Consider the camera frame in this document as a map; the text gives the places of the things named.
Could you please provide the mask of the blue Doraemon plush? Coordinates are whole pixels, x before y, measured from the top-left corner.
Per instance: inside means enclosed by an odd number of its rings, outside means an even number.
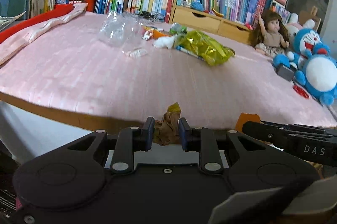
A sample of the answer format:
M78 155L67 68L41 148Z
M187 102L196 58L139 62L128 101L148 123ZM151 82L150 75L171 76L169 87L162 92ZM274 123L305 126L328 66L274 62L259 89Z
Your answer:
M294 72L295 81L321 104L330 106L336 99L336 60L319 34L309 28L299 30L292 50L278 54L273 65L280 71L286 67Z

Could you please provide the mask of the yellow green snack bag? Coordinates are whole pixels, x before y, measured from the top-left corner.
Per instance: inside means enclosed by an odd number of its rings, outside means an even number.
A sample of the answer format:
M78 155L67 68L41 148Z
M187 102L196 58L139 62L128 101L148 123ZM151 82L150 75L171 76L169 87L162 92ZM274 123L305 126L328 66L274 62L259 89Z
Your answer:
M222 45L214 38L198 30L178 35L174 47L184 49L212 67L224 64L231 57L235 57L235 51L232 48Z

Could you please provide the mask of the open magazine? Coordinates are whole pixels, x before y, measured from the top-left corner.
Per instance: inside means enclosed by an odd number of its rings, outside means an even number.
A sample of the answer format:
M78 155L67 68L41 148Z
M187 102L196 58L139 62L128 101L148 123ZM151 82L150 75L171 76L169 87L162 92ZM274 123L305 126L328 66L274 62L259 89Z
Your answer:
M0 16L0 31L3 31L5 28L7 28L9 25L11 25L13 22L24 16L26 11L23 13L13 16L13 17L5 17Z

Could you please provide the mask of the red mat edge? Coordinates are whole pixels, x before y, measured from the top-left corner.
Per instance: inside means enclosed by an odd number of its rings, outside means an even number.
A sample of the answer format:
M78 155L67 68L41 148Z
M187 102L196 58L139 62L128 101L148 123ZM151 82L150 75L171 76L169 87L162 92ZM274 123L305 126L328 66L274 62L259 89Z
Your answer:
M57 4L56 9L48 11L44 14L37 15L31 19L24 20L16 25L10 26L8 29L1 31L0 42L3 43L6 39L14 35L15 33L41 22L45 22L50 19L58 18L60 16L66 15L74 10L73 4Z

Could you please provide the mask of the brown haired doll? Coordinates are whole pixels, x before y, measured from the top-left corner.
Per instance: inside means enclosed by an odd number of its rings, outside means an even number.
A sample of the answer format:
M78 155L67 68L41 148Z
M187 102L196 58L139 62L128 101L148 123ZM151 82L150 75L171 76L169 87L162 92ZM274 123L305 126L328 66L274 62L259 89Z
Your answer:
M257 21L252 41L255 50L271 58L279 54L284 55L290 42L281 16L272 10L267 10L263 14L258 14Z

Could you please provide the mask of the clear plastic bag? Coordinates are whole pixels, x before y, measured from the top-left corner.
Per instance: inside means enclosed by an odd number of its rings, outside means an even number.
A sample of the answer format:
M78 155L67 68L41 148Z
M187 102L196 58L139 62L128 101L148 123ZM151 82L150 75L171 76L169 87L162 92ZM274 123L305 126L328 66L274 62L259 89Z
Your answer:
M129 12L122 14L109 11L99 32L98 39L106 45L120 49L126 55L144 55L143 36L146 26L152 26L153 20Z

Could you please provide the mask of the brown paper wad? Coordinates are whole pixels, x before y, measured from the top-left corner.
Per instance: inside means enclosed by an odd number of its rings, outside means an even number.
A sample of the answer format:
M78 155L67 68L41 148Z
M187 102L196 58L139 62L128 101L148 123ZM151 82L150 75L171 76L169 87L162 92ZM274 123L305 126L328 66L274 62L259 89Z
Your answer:
M167 112L163 115L162 120L155 120L153 143L160 146L170 144L180 144L178 123L181 117L181 108L178 103L168 107Z

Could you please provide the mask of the white crumpled tissue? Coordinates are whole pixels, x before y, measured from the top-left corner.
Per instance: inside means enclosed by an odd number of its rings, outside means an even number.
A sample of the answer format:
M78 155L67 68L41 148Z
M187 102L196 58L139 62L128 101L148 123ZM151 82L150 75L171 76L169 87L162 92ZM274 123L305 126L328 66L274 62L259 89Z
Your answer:
M161 36L156 39L153 43L155 48L167 48L172 49L174 47L174 43L177 39L177 36Z

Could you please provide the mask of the colourful snack wrapper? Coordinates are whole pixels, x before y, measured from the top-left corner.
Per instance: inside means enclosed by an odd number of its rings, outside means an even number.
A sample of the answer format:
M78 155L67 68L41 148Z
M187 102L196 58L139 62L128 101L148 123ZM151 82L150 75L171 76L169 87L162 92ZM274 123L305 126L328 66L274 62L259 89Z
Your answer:
M152 38L152 31L153 29L158 29L158 30L163 30L161 28L156 28L156 27L149 27L149 26L143 26L144 32L143 32L143 36L142 39L144 40L150 40L153 39Z

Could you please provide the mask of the wooden drawer organizer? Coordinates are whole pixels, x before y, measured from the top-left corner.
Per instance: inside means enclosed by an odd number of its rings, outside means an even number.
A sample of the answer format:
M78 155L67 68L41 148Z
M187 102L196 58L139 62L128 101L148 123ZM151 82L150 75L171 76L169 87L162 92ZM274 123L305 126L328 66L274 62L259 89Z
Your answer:
M192 29L198 29L208 33L217 34L240 43L253 45L252 31L246 26L237 22L210 15L205 12L193 10L191 8L177 6L177 0L174 0L170 24L179 23Z

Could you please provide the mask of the pink folded quilt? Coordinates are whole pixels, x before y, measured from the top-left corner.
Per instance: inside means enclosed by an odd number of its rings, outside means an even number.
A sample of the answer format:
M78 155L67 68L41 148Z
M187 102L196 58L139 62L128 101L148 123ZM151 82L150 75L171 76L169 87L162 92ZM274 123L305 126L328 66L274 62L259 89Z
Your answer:
M86 11L86 3L75 3L73 5L74 10L68 14L27 27L1 43L1 64L6 63L19 51L53 27L66 24Z

